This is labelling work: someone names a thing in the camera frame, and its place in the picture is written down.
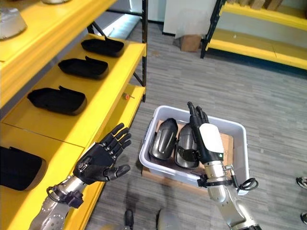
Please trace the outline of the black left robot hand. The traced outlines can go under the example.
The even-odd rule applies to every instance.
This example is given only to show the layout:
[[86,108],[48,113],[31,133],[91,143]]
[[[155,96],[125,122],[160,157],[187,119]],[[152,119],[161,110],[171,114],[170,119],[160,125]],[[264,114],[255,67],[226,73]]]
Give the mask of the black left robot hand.
[[85,184],[115,180],[130,170],[127,164],[115,166],[123,150],[131,144],[129,128],[120,123],[100,142],[95,142],[77,161],[73,175]]

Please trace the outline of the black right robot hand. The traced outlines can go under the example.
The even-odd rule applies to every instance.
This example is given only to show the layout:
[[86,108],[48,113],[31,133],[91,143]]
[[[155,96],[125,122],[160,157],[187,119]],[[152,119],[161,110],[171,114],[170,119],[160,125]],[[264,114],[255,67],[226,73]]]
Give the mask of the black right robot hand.
[[224,147],[217,126],[209,122],[207,114],[200,106],[187,102],[189,123],[198,148],[198,159],[202,164],[224,160]]

